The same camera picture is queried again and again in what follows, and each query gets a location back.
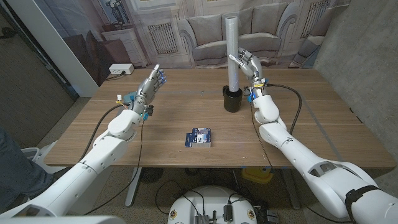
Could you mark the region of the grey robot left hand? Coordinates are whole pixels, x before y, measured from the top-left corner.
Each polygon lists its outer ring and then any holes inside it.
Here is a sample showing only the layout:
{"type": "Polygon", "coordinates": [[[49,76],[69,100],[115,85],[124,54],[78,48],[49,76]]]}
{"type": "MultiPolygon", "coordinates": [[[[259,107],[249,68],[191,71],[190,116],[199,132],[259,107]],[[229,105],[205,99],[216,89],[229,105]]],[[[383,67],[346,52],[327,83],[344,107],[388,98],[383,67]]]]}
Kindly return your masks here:
{"type": "Polygon", "coordinates": [[[133,101],[132,110],[137,114],[142,114],[164,83],[166,83],[166,76],[164,75],[164,71],[160,69],[160,65],[157,64],[150,75],[139,85],[133,101]]]}

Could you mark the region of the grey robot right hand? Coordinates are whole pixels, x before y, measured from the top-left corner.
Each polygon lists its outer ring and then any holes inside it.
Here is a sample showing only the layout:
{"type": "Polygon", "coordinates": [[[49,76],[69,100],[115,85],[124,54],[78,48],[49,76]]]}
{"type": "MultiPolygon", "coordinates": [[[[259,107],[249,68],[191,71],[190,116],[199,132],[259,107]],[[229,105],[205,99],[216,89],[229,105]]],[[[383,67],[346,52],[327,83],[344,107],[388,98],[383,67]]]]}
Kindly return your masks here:
{"type": "Polygon", "coordinates": [[[238,54],[229,54],[228,58],[238,65],[238,68],[240,68],[245,74],[256,97],[267,95],[262,65],[255,55],[250,53],[248,50],[239,47],[238,54]]]}

